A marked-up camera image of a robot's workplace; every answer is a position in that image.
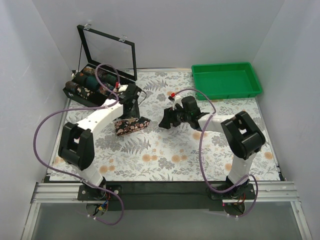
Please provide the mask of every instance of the green tray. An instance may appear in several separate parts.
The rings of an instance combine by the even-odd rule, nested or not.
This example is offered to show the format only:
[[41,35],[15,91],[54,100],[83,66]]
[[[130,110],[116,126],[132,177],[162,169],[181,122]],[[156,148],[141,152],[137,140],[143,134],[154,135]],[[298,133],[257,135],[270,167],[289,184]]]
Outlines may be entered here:
[[[262,93],[259,80],[249,62],[193,65],[195,88],[209,99],[253,98]],[[205,100],[196,93],[198,100]]]

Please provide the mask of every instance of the white wall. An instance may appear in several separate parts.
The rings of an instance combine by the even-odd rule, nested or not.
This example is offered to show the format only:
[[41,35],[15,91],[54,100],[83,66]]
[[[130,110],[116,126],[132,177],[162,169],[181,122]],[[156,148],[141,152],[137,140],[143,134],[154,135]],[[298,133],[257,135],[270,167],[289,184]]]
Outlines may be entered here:
[[76,26],[88,21],[96,30],[128,36],[136,44],[138,68],[251,62],[284,0],[33,2],[72,70],[81,44]]
[[[64,107],[70,71],[31,0],[0,0],[0,239],[20,239],[36,181],[33,134]],[[49,160],[60,117],[41,131],[38,148]]]
[[286,0],[253,61],[259,104],[284,176],[320,239],[320,1]]

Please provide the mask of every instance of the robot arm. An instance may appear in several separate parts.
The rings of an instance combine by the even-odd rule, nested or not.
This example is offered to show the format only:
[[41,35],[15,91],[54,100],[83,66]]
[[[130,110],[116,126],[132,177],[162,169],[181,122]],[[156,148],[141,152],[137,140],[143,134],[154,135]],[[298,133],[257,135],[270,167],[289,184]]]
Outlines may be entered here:
[[[130,115],[133,108],[137,108],[140,92],[141,88],[134,84],[122,85],[117,91],[119,96],[117,104],[96,110],[75,124],[67,122],[63,126],[58,155],[89,183],[100,187],[106,185],[106,180],[93,164],[95,158],[94,139],[114,119]],[[115,101],[113,98],[108,98],[103,106],[108,106]]]
[[[169,99],[173,102],[173,107],[164,110],[159,127],[170,129],[171,125],[177,127],[181,123],[189,123],[193,129],[202,132],[210,115],[200,111],[195,98],[170,96]],[[227,181],[235,184],[249,174],[257,152],[266,142],[249,114],[241,111],[236,115],[214,115],[205,130],[224,133],[233,152],[232,168]],[[247,180],[248,178],[244,179],[238,186],[245,185]]]

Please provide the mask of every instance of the metal frame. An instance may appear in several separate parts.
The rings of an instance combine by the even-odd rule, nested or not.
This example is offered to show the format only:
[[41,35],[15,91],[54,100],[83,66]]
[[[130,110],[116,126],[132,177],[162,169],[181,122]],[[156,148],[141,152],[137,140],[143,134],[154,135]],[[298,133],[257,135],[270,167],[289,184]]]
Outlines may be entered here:
[[41,203],[34,202],[30,206],[29,214],[26,219],[21,240],[29,240],[32,238],[36,226]]
[[[112,182],[112,184],[125,184],[132,182]],[[151,182],[162,183],[163,186],[171,184],[170,182]],[[37,183],[34,189],[33,203],[103,203],[102,201],[78,201],[79,187],[82,183]],[[299,195],[293,181],[259,181],[258,182],[257,202],[297,202]],[[181,194],[181,191],[172,191],[172,194]],[[234,200],[223,200],[224,203],[233,203]]]
[[300,201],[292,201],[291,206],[303,240],[312,239]]
[[[69,106],[69,104],[70,104],[70,100],[67,100],[66,106]],[[63,126],[64,121],[65,121],[65,116],[62,116],[62,120],[60,122],[57,138],[59,138],[59,133],[61,132],[61,128]],[[54,157],[55,157],[55,155],[53,154],[51,156],[51,162],[54,160]],[[122,185],[122,184],[125,185],[126,183],[129,183],[129,182],[118,182],[118,183],[112,182],[112,184],[119,184],[119,185]],[[161,182],[160,184],[163,184],[164,186],[169,186],[171,183],[170,182]],[[201,185],[201,187],[203,187],[202,185],[205,186],[204,182],[193,182],[190,184],[199,184],[199,185]],[[26,224],[25,224],[21,239],[22,240],[31,239],[35,225],[36,225],[37,217],[39,214],[39,209],[40,209],[40,206],[42,203],[52,203],[52,204],[56,204],[56,203],[69,203],[69,204],[89,203],[90,204],[90,203],[103,203],[104,202],[104,201],[79,201],[79,200],[77,200],[80,186],[82,186],[82,183],[80,183],[80,182],[38,183],[35,187],[35,190],[34,190],[34,193],[32,196],[30,211],[29,211],[29,214],[28,214],[28,217],[26,220]],[[290,202],[295,219],[296,219],[296,222],[297,222],[297,225],[298,225],[298,228],[299,228],[301,236],[302,236],[302,239],[304,239],[304,240],[312,239],[307,222],[306,222],[306,219],[305,219],[305,216],[304,216],[304,213],[303,213],[303,210],[301,208],[301,202],[300,202],[296,187],[294,185],[294,182],[292,182],[292,181],[259,181],[258,188],[259,188],[258,197],[257,197],[258,202]],[[170,193],[175,194],[175,195],[182,195],[184,200],[188,199],[187,197],[185,197],[185,195],[183,195],[185,193],[183,193],[181,190],[177,191],[177,188],[175,188],[174,191],[170,192]],[[225,199],[222,202],[223,203],[232,203],[232,202],[234,202],[234,200]]]
[[[100,64],[100,62],[97,62],[97,61],[95,61],[95,60],[93,60],[91,58],[90,50],[89,50],[89,47],[88,47],[88,43],[87,43],[84,31],[87,31],[87,32],[90,32],[90,33],[93,33],[93,34],[97,34],[97,35],[100,35],[102,37],[105,37],[105,38],[108,38],[108,39],[112,39],[112,40],[115,40],[117,42],[120,42],[120,43],[123,43],[123,44],[131,46],[132,62],[133,62],[133,76],[128,74],[128,73],[126,73],[126,72],[120,71],[120,70],[118,72],[119,72],[119,74],[121,76],[123,76],[123,77],[125,77],[127,79],[134,80],[134,81],[137,80],[136,48],[135,48],[135,43],[134,42],[127,41],[127,40],[124,40],[122,38],[119,38],[119,37],[112,36],[110,34],[104,33],[102,31],[97,31],[97,30],[94,30],[92,28],[88,28],[86,26],[78,25],[76,27],[77,27],[79,35],[80,35],[80,39],[81,39],[82,46],[83,46],[83,49],[84,49],[84,52],[85,52],[85,55],[86,55],[86,59],[87,59],[89,64],[91,64],[91,65],[93,65],[95,67],[98,66]],[[105,69],[105,70],[107,70],[109,72],[112,72],[112,73],[114,72],[113,69],[111,67],[109,67],[109,66],[104,66],[102,69]]]

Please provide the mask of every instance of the floral tablecloth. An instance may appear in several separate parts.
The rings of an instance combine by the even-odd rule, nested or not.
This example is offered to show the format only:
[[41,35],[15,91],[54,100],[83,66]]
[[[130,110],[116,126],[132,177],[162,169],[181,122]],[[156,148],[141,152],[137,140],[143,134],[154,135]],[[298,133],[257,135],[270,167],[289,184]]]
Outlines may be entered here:
[[[149,126],[138,132],[116,136],[115,127],[109,124],[94,141],[94,165],[107,181],[202,181],[198,148],[200,132],[187,123],[169,130],[158,127],[164,109],[172,105],[168,96],[185,88],[194,88],[191,72],[139,72],[136,83],[147,93],[139,106],[140,115],[151,119]],[[194,95],[186,91],[182,96]],[[266,136],[266,128],[254,98],[213,100],[217,114],[231,115],[247,111]],[[207,101],[198,101],[203,112],[212,112]],[[70,108],[80,107],[71,101]],[[76,123],[93,111],[70,111],[66,122]],[[270,140],[256,155],[250,173],[258,180],[280,180],[271,152]],[[224,181],[232,167],[227,139],[222,133],[205,132],[202,144],[203,166],[211,181]],[[54,167],[76,173],[64,160],[56,157]],[[50,174],[51,181],[73,181],[73,177],[58,172]]]

